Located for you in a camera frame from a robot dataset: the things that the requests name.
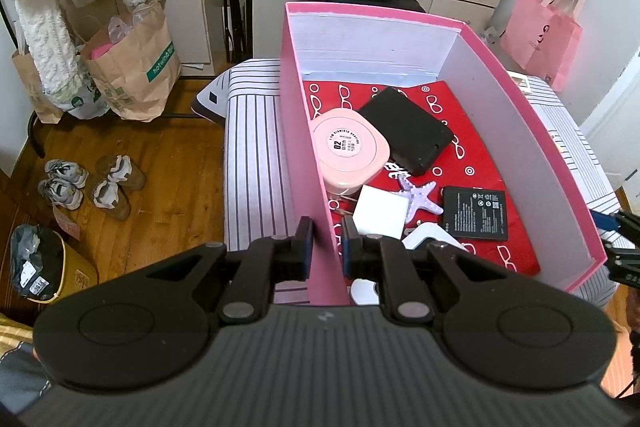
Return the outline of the pink cardboard storage box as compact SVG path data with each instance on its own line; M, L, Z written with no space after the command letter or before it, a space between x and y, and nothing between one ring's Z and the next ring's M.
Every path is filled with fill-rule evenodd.
M472 254L605 306L593 211L617 197L541 80L524 93L465 24L290 2L280 60L293 206L314 220L309 296L348 303L341 217L401 239L436 225Z

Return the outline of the white charger cube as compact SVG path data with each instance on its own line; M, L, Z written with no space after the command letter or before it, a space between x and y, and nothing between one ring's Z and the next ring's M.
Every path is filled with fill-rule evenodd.
M359 194L352 220L361 235L401 239L409 201L405 196L365 185Z

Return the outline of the pink paper shopping bag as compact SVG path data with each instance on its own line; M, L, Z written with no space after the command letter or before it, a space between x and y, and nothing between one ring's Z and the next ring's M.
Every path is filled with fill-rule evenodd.
M500 44L518 67L564 88L582 38L578 15L586 0L516 0Z

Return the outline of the white pocket wifi router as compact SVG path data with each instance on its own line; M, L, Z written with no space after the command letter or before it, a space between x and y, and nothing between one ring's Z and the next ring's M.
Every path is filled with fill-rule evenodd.
M413 251L413 249L425 246L428 241L439 241L465 251L465 247L457 239L432 222L424 222L419 225L402 240L402 243L408 251ZM378 305L380 303L378 284L373 281L365 279L353 280L349 291L350 298L357 306Z

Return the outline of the purple starfish hair clip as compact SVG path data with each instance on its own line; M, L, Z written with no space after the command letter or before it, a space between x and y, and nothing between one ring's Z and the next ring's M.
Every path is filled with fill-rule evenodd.
M421 186L414 185L408 178L408 176L398 176L397 181L400 186L400 190L396 192L399 195L408 200L408 208L405 217L405 224L408 225L419 210L424 210L431 213L434 216L440 216L444 213L442 207L437 202L433 202L430 199L430 195L435 190L437 184L435 181L427 182Z

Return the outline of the yellow bin with black bag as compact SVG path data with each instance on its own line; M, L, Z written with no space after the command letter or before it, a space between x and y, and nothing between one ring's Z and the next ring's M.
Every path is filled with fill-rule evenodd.
M56 300L99 284L96 267L62 236L40 225L19 225L10 240L11 283L33 303Z

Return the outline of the striped white tablecloth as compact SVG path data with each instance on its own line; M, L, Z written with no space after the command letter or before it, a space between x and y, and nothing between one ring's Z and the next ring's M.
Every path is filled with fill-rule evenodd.
M280 61L252 58L219 75L201 91L193 110L224 118L224 240L244 249L253 239L287 232L293 225L288 162L279 107ZM587 207L620 210L613 187L585 135L542 80L529 79L527 100L574 176Z

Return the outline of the grey sneaker pair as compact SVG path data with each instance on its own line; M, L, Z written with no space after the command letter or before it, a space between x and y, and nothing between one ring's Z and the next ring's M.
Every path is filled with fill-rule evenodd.
M77 162L51 159L44 165L47 178L38 183L38 193L52 207L77 210L84 199L89 171Z

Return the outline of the black hard suitcase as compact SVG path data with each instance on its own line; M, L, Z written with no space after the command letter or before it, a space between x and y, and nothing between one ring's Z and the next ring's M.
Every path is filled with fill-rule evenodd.
M420 3L417 2L416 0L306 0L306 1L374 5L374 6L382 6L382 8L425 13L425 10L422 8L422 5L420 5Z

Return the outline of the brown paper grocery bag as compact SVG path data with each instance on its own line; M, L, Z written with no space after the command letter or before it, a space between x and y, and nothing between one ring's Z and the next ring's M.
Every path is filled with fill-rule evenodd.
M154 1L120 19L126 34L106 27L80 56L110 109L123 120L149 122L163 114L181 63L162 6Z

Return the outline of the cream plastic clip holder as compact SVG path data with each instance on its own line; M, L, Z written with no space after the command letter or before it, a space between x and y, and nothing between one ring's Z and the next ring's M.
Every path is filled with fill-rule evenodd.
M518 74L517 72L509 72L509 76L523 94L533 93L532 87L530 87L529 78L526 75Z

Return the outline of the pink round compact case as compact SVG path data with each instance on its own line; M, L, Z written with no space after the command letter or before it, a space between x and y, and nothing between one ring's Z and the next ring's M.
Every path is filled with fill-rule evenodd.
M310 123L326 191L343 196L373 180L390 159L390 146L356 110L334 108Z

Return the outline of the brown slipper pair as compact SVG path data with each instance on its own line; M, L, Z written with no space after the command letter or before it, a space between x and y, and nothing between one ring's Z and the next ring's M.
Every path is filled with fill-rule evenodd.
M125 221L131 211L126 190L140 191L145 182L145 174L129 155L106 155L96 161L96 175L88 185L88 195L107 217Z

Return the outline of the black phone battery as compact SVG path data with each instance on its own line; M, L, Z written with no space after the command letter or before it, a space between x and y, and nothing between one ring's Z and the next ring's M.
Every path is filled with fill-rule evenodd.
M455 239L505 241L506 192L476 187L442 189L442 228Z

